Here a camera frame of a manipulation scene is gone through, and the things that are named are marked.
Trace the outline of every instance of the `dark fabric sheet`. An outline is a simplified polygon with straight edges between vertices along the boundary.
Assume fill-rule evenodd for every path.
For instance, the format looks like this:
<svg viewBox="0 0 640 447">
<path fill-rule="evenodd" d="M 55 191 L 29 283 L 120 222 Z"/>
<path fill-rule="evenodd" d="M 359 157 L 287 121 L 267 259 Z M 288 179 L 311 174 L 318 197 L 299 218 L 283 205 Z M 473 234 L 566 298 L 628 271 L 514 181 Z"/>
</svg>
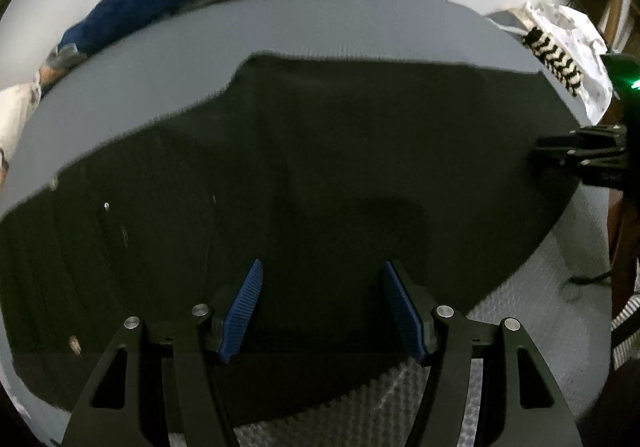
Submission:
<svg viewBox="0 0 640 447">
<path fill-rule="evenodd" d="M 175 318 L 255 257 L 241 355 L 398 351 L 382 263 L 469 312 L 562 214 L 575 180 L 527 154 L 577 126 L 543 74 L 251 58 L 217 97 L 83 158 L 0 223 L 16 372 L 71 409 L 126 316 Z"/>
</svg>

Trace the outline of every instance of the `black and white striped object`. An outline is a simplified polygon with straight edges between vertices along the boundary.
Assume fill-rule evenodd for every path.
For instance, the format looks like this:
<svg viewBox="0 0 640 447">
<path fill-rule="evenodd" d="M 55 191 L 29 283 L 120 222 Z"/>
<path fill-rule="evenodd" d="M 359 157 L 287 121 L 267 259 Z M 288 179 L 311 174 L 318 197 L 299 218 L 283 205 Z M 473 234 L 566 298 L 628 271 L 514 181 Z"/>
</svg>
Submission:
<svg viewBox="0 0 640 447">
<path fill-rule="evenodd" d="M 623 311 L 611 322 L 611 331 L 626 321 L 634 312 L 640 311 L 640 295 L 634 294 Z M 640 358 L 640 330 L 634 332 L 613 350 L 613 367 L 618 369 L 630 359 Z"/>
<path fill-rule="evenodd" d="M 568 53 L 554 43 L 549 34 L 535 26 L 522 39 L 522 43 L 531 49 L 533 55 L 558 78 L 571 95 L 578 95 L 578 89 L 582 85 L 582 72 Z"/>
</svg>

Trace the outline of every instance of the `bubble wrap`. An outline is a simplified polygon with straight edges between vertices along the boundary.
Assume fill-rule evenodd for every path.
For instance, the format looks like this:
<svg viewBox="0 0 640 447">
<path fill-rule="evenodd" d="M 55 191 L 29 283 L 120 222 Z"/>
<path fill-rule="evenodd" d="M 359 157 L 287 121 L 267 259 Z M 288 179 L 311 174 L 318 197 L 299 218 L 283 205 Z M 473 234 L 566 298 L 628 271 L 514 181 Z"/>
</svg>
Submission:
<svg viewBox="0 0 640 447">
<path fill-rule="evenodd" d="M 410 359 L 348 395 L 303 413 L 235 429 L 241 447 L 402 447 L 411 431 L 429 367 Z M 472 447 L 478 427 L 482 360 L 472 361 L 458 447 Z M 172 447 L 184 447 L 179 434 Z"/>
</svg>

